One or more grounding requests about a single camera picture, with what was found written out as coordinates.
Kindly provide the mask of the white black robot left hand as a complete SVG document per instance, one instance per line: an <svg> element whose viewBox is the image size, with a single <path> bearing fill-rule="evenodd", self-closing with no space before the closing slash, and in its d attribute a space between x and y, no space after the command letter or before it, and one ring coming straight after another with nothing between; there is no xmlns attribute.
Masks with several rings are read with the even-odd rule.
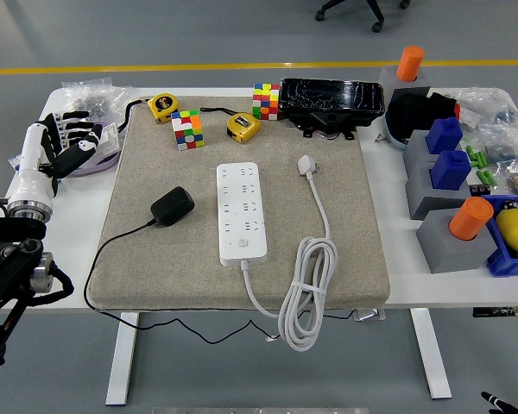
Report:
<svg viewBox="0 0 518 414"><path fill-rule="evenodd" d="M28 127L18 169L19 187L9 196L11 215L22 209L52 211L56 181L97 152L103 126L88 117L86 111L49 113Z"/></svg>

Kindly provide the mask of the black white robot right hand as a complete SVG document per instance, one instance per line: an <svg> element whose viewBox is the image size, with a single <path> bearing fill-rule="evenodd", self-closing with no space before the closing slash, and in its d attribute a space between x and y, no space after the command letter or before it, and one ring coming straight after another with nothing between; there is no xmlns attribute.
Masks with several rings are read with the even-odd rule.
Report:
<svg viewBox="0 0 518 414"><path fill-rule="evenodd" d="M481 396L492 405L489 414L518 414L517 407L489 392L481 392Z"/></svg>

